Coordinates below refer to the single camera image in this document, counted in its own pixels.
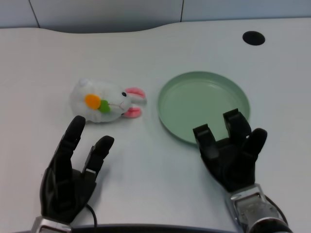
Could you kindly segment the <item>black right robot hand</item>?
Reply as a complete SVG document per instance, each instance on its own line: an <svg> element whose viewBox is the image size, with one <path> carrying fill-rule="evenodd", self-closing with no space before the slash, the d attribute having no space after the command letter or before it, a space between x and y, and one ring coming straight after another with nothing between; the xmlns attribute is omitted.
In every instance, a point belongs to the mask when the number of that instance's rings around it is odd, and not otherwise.
<svg viewBox="0 0 311 233"><path fill-rule="evenodd" d="M207 124L193 129L201 158L213 178L228 192L255 183L255 163L261 152L267 132L251 127L238 110L223 114L228 137L215 140Z"/></svg>

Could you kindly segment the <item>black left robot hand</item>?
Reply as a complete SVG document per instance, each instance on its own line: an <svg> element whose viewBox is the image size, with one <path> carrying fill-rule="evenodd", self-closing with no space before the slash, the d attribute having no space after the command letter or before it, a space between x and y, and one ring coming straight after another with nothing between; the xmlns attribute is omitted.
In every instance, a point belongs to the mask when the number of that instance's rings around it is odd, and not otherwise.
<svg viewBox="0 0 311 233"><path fill-rule="evenodd" d="M41 214L44 218L70 224L87 205L104 159L114 138L103 136L91 147L82 171L73 169L71 158L81 139L86 119L76 116L62 136L45 170L41 187Z"/></svg>

